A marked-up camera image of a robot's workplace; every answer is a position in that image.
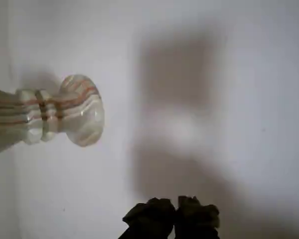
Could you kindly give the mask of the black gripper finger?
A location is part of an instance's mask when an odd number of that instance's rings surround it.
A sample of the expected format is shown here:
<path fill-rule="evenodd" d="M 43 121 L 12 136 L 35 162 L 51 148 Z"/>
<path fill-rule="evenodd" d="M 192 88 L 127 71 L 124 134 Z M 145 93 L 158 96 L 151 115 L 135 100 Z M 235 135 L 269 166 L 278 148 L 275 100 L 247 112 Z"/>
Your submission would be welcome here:
<path fill-rule="evenodd" d="M 173 229 L 174 216 L 170 199 L 152 198 L 138 203 L 123 217 L 128 228 L 120 239 L 166 239 Z"/>
<path fill-rule="evenodd" d="M 179 196 L 175 214 L 177 239 L 219 239 L 219 210 L 215 205 L 202 205 L 196 197 Z"/>

